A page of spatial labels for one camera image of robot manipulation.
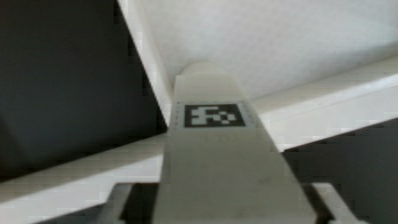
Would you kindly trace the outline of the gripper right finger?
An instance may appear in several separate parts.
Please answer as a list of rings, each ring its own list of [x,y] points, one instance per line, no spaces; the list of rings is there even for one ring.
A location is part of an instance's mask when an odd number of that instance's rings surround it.
[[[305,183],[302,189],[316,212],[314,224],[369,224],[355,217],[330,183]]]

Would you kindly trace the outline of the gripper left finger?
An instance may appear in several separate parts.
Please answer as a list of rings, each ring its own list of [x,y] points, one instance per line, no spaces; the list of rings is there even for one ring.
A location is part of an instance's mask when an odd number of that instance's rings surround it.
[[[152,224],[156,183],[117,183],[94,224]]]

